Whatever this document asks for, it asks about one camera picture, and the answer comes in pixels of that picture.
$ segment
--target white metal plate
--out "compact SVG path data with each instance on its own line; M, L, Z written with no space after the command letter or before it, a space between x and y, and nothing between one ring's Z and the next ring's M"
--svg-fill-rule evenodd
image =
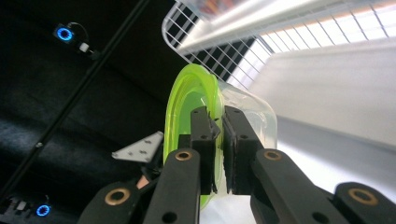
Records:
M111 156L116 160L150 162L162 140L163 133L156 132L128 147L113 152Z
M17 210L23 211L23 209L26 207L26 204L27 204L26 202L21 201L21 202L18 204Z

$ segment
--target lime green bowl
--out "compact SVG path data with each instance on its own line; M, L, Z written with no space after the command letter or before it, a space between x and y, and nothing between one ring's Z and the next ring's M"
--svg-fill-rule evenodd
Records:
M206 106L210 118L216 120L221 134L216 140L215 182L219 186L221 179L221 142L223 103L218 81L206 69L197 64L189 64L181 70L172 88L166 108L165 133L163 139L163 161L177 149L178 136L191 134L191 111ZM201 208L209 202L211 195L201 196Z

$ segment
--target white wire shelf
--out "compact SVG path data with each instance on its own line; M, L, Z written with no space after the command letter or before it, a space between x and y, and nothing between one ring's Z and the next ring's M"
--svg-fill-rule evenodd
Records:
M312 6L315 8L294 10L294 14L276 17L245 32L235 30L228 37L198 43L196 33L210 31L202 26L208 21L175 3L163 20L163 38L187 62L201 64L247 91L274 53L396 36L395 0L326 1ZM183 48L194 38L198 43L195 47Z

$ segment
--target white wall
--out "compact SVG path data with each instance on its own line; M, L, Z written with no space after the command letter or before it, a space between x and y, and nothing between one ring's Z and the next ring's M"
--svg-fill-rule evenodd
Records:
M395 38L275 54L249 90L316 185L361 182L396 202Z
M276 114L396 149L396 39L273 55L249 90Z

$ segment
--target black cable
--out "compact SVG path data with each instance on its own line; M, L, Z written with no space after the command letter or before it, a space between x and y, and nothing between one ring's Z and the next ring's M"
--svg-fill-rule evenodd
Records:
M85 35L85 38L86 38L85 41L87 43L89 43L90 42L90 37L89 37L88 32L85 29L85 27L83 25L79 24L78 22L75 22L75 21L70 21L69 23L67 23L67 27L68 28L72 28L73 25L79 26L84 31L84 35Z
M66 119L70 111L74 108L78 100L81 98L84 91L90 85L92 80L96 77L102 66L107 62L111 52L116 48L116 46L121 42L122 38L129 31L129 28L134 24L136 19L143 12L144 8L148 5L149 0L140 0L134 9L130 12L128 17L122 23L117 32L108 41L104 50L102 51L101 57L93 63L91 68L86 72L86 76L81 80L73 94L69 97L64 108L61 110L57 118L51 123L46 131L39 138L37 143L29 151L29 154L23 159L21 164L18 166L17 170L8 180L8 182L3 186L0 191L0 204L8 196L8 194L14 190L16 185L20 182L23 175L29 170L30 166L33 164L37 156L43 150L44 146L48 143L51 137L54 135L55 131L61 126L63 121Z

